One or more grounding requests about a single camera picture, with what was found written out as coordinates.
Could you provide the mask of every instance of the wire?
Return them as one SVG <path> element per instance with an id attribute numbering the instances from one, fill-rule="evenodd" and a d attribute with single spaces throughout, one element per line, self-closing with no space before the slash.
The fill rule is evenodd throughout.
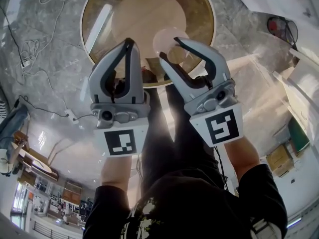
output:
<path id="1" fill-rule="evenodd" d="M 42 108 L 39 108 L 39 107 L 35 107 L 32 103 L 29 102 L 29 98 L 28 96 L 22 96 L 22 95 L 19 95 L 19 98 L 22 98 L 23 100 L 25 100 L 29 105 L 31 105 L 33 108 L 35 108 L 36 110 L 41 110 L 41 111 L 44 111 L 44 112 L 47 112 L 47 113 L 51 113 L 51 114 L 56 114 L 62 118 L 67 118 L 69 117 L 69 115 L 61 115 L 61 114 L 58 114 L 56 112 L 51 112 L 51 111 L 48 111 L 46 109 L 42 109 Z"/>
<path id="2" fill-rule="evenodd" d="M 30 103 L 28 96 L 22 96 L 22 95 L 19 95 L 17 101 L 15 101 L 14 108 L 16 108 L 16 106 L 18 106 L 18 104 L 19 104 L 18 101 L 19 101 L 20 98 L 22 98 L 23 100 L 25 100 L 29 105 L 31 105 L 31 106 L 32 106 L 34 109 L 36 109 L 36 110 L 41 110 L 41 111 L 44 111 L 44 112 L 47 112 L 47 113 L 56 114 L 56 115 L 58 115 L 58 116 L 60 116 L 60 117 L 62 117 L 62 118 L 67 118 L 67 117 L 69 117 L 69 114 L 61 115 L 61 114 L 58 114 L 58 113 L 56 113 L 56 112 L 52 112 L 52 111 L 48 111 L 48 110 L 46 110 L 46 109 L 42 109 L 42 108 L 39 108 L 39 107 L 35 107 L 32 103 Z M 88 116 L 94 116 L 94 115 L 93 115 L 93 114 L 84 115 L 84 116 L 81 116 L 81 117 L 79 117 L 79 118 L 77 118 L 77 119 L 73 119 L 73 121 L 77 121 L 77 120 L 79 120 L 79 119 L 81 119 L 81 118 L 88 117 Z"/>
<path id="3" fill-rule="evenodd" d="M 81 118 L 88 117 L 88 116 L 94 116 L 94 115 L 93 114 L 84 115 L 84 116 L 81 116 L 81 117 L 79 117 L 77 119 L 73 119 L 73 121 L 77 121 L 77 120 L 79 120 Z"/>
<path id="4" fill-rule="evenodd" d="M 6 16 L 6 13 L 4 12 L 4 9 L 1 7 L 1 5 L 0 5 L 0 9 L 2 10 L 2 12 L 3 12 L 3 14 L 4 14 L 4 17 L 5 17 L 5 19 L 6 19 L 7 23 L 8 23 L 8 29 L 9 29 L 10 35 L 11 35 L 11 37 L 12 37 L 12 39 L 13 39 L 13 41 L 14 41 L 14 43 L 15 43 L 17 49 L 18 49 L 18 53 L 19 53 L 19 57 L 20 57 L 21 64 L 22 64 L 22 66 L 24 66 L 23 61 L 22 61 L 22 58 L 21 58 L 21 54 L 20 54 L 19 45 L 17 44 L 17 42 L 16 42 L 16 40 L 15 40 L 13 34 L 12 34 L 9 20 L 8 20 L 8 18 L 7 18 L 7 16 Z"/>
<path id="5" fill-rule="evenodd" d="M 45 0 L 45 1 L 39 0 L 39 3 L 40 3 L 40 4 L 46 4 L 46 3 L 50 2 L 50 1 L 52 1 L 52 0 Z M 36 40 L 36 41 L 27 40 L 27 41 L 25 41 L 25 42 L 23 43 L 23 45 L 22 45 L 22 52 L 21 52 L 21 54 L 20 54 L 20 52 L 19 52 L 19 55 L 20 55 L 20 59 L 21 59 L 21 63 L 22 63 L 22 65 L 23 65 L 23 67 L 24 67 L 23 62 L 24 62 L 25 64 L 27 63 L 27 61 L 30 61 L 30 62 L 31 62 L 31 66 L 30 66 L 30 68 L 29 68 L 28 70 L 26 70 L 25 68 L 22 68 L 22 69 L 21 69 L 21 70 L 22 70 L 22 77 L 23 77 L 23 79 L 25 79 L 25 76 L 26 76 L 26 75 L 33 77 L 33 76 L 36 76 L 39 72 L 44 72 L 44 73 L 46 74 L 47 78 L 48 78 L 49 86 L 50 86 L 51 90 L 53 91 L 54 95 L 55 95 L 57 98 L 59 98 L 59 99 L 61 99 L 61 100 L 63 101 L 64 106 L 65 106 L 65 109 L 67 110 L 67 106 L 66 106 L 65 100 L 64 100 L 63 98 L 59 97 L 59 96 L 55 93 L 55 91 L 54 91 L 54 89 L 53 89 L 53 87 L 52 87 L 52 84 L 51 84 L 51 82 L 50 82 L 50 78 L 49 78 L 48 73 L 47 73 L 46 71 L 44 71 L 44 70 L 40 70 L 40 71 L 38 71 L 38 72 L 35 73 L 35 74 L 31 74 L 31 73 L 30 73 L 30 71 L 33 69 L 33 66 L 34 66 L 34 64 L 35 64 L 35 62 L 36 62 L 36 60 L 37 60 L 39 54 L 52 42 L 52 40 L 53 40 L 53 38 L 54 38 L 55 31 L 56 31 L 57 22 L 58 22 L 58 20 L 59 20 L 59 18 L 60 18 L 60 16 L 61 16 L 61 13 L 62 13 L 62 11 L 63 11 L 63 9 L 64 9 L 65 4 L 68 3 L 68 2 L 70 2 L 70 1 L 72 1 L 72 0 L 60 0 L 60 1 L 63 1 L 63 4 L 62 4 L 62 7 L 61 7 L 61 9 L 60 9 L 60 11 L 59 11 L 59 13 L 58 13 L 58 15 L 57 15 L 56 20 L 55 20 L 53 32 L 52 32 L 51 39 L 49 40 L 49 42 L 48 42 L 41 50 L 38 51 L 38 49 L 39 49 L 39 41 L 38 41 L 38 40 Z M 21 82 L 18 81 L 18 79 L 17 79 L 17 74 L 16 74 L 16 68 L 18 67 L 19 64 L 20 64 L 20 63 L 18 63 L 18 64 L 16 65 L 15 69 L 14 69 L 15 80 L 16 80 L 20 85 L 23 86 L 24 83 L 21 83 Z"/>
<path id="6" fill-rule="evenodd" d="M 221 161 L 221 157 L 220 157 L 218 148 L 217 147 L 214 147 L 214 148 L 215 148 L 215 150 L 217 152 L 217 155 L 219 157 L 219 162 L 220 162 L 221 172 L 223 174 L 223 180 L 224 180 L 225 187 L 226 187 L 227 191 L 229 191 L 228 186 L 227 186 L 227 180 L 226 180 L 225 172 L 224 172 L 223 162 Z"/>
<path id="7" fill-rule="evenodd" d="M 142 173 L 141 173 L 141 162 L 140 162 L 140 155 L 138 155 L 138 159 L 136 161 L 136 170 L 139 174 L 139 177 L 141 179 L 141 181 L 143 180 L 143 176 L 142 176 Z"/>

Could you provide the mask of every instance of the black pants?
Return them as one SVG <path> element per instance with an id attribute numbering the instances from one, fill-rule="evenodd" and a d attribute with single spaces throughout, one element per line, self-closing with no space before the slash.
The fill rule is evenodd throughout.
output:
<path id="1" fill-rule="evenodd" d="M 167 173 L 189 168 L 202 170 L 209 178 L 214 178 L 218 187 L 224 188 L 213 149 L 206 145 L 189 122 L 190 115 L 184 110 L 184 99 L 176 87 L 166 87 L 169 107 L 175 121 L 175 142 L 169 134 L 157 89 L 148 89 L 147 92 L 151 97 L 151 112 L 142 153 L 142 192 L 146 192 Z"/>

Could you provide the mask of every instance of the white cable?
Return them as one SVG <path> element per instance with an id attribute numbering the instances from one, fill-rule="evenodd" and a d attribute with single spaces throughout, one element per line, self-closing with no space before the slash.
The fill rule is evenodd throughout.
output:
<path id="1" fill-rule="evenodd" d="M 46 0 L 46 1 L 44 1 L 44 2 L 42 2 L 41 0 L 39 0 L 39 3 L 40 3 L 40 4 L 46 4 L 46 3 L 50 2 L 50 1 L 52 1 L 52 0 Z M 38 51 L 38 48 L 39 48 L 39 41 L 38 41 L 38 40 L 36 40 L 36 41 L 28 40 L 28 41 L 25 41 L 25 42 L 23 43 L 23 45 L 22 45 L 22 52 L 21 52 L 22 61 L 23 61 L 23 62 L 30 61 L 30 62 L 31 62 L 31 66 L 30 66 L 30 69 L 29 69 L 29 70 L 25 70 L 24 68 L 22 68 L 21 70 L 22 70 L 23 79 L 25 79 L 25 75 L 36 76 L 38 73 L 44 72 L 44 73 L 46 74 L 47 78 L 48 78 L 48 82 L 49 82 L 50 88 L 52 89 L 54 95 L 55 95 L 57 98 L 59 98 L 59 99 L 61 99 L 61 100 L 63 101 L 63 103 L 64 103 L 64 105 L 65 105 L 65 109 L 67 110 L 67 106 L 66 106 L 66 103 L 65 103 L 64 99 L 61 98 L 61 97 L 59 97 L 59 96 L 55 93 L 55 91 L 54 91 L 54 89 L 53 89 L 53 87 L 52 87 L 52 85 L 51 85 L 51 82 L 50 82 L 50 78 L 49 78 L 48 73 L 47 73 L 46 71 L 44 71 L 44 70 L 39 70 L 39 71 L 36 72 L 35 74 L 31 74 L 31 73 L 30 73 L 30 71 L 33 69 L 33 65 L 35 64 L 35 62 L 36 62 L 36 60 L 37 60 L 37 58 L 38 58 L 38 55 L 52 42 L 53 37 L 54 37 L 54 34 L 55 34 L 57 22 L 58 22 L 58 20 L 59 20 L 59 18 L 60 18 L 60 16 L 61 16 L 61 13 L 62 13 L 62 11 L 63 11 L 63 9 L 64 9 L 65 4 L 68 3 L 68 2 L 70 2 L 70 1 L 72 1 L 72 0 L 60 0 L 60 1 L 63 1 L 63 4 L 62 4 L 61 10 L 60 10 L 58 16 L 56 17 L 56 20 L 55 20 L 55 23 L 54 23 L 53 32 L 52 32 L 52 36 L 51 36 L 51 39 L 49 40 L 49 42 L 48 42 L 41 50 L 39 50 L 39 51 Z M 14 72 L 14 73 L 15 73 L 15 79 L 16 79 L 16 81 L 17 81 L 20 85 L 23 86 L 24 83 L 19 82 L 19 81 L 17 80 L 17 77 L 16 77 L 16 68 L 17 68 L 17 66 L 16 66 L 15 69 L 14 69 L 14 70 L 15 70 L 15 72 Z"/>

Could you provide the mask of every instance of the human arm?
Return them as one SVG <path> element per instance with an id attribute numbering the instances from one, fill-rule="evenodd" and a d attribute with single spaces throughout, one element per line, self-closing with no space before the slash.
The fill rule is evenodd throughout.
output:
<path id="1" fill-rule="evenodd" d="M 132 157 L 108 158 L 101 171 L 92 211 L 85 224 L 83 239 L 97 238 L 107 231 L 108 238 L 119 238 L 130 212 L 127 198 Z"/>
<path id="2" fill-rule="evenodd" d="M 108 158 L 102 168 L 101 185 L 113 186 L 128 191 L 131 175 L 132 157 Z"/>
<path id="3" fill-rule="evenodd" d="M 260 164 L 257 150 L 246 137 L 226 143 L 225 148 L 238 181 L 247 171 Z"/>
<path id="4" fill-rule="evenodd" d="M 27 143 L 26 140 L 22 140 L 19 143 L 18 147 L 13 151 L 13 153 L 12 153 L 12 155 L 10 157 L 9 164 L 13 164 L 16 161 L 16 159 L 19 156 L 19 153 L 20 153 L 21 149 L 26 145 L 26 143 Z"/>
<path id="5" fill-rule="evenodd" d="M 284 238 L 287 211 L 268 166 L 260 164 L 259 155 L 247 138 L 227 143 L 225 148 L 237 174 L 239 199 L 246 213 L 275 224 Z"/>

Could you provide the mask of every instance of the gray marble floor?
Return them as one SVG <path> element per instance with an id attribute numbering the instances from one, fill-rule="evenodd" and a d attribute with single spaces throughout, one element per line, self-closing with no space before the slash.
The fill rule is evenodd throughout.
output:
<path id="1" fill-rule="evenodd" d="M 90 113 L 88 94 L 80 99 L 83 81 L 93 66 L 80 41 L 79 22 L 85 1 L 72 0 L 65 5 L 52 42 L 39 54 L 31 71 L 47 72 L 54 92 L 44 72 L 27 76 L 23 84 L 17 82 L 21 78 L 18 52 L 0 13 L 0 82 L 11 105 L 18 95 L 27 95 L 35 106 L 60 114 L 65 110 L 62 99 L 77 117 Z M 263 156 L 277 145 L 273 134 L 290 117 L 278 99 L 282 93 L 269 81 L 269 73 L 289 67 L 290 47 L 267 32 L 267 15 L 250 12 L 240 0 L 212 3 L 217 17 L 214 47 L 228 61 L 237 83 L 236 93 L 243 103 L 245 133 Z M 62 2 L 0 0 L 0 5 L 8 14 L 20 48 L 27 40 L 38 40 L 41 49 L 51 39 Z M 68 118 L 32 107 L 30 114 L 31 147 L 48 156 L 59 142 L 52 166 L 61 175 L 96 188 L 104 157 L 93 141 L 95 118 L 73 124 Z"/>

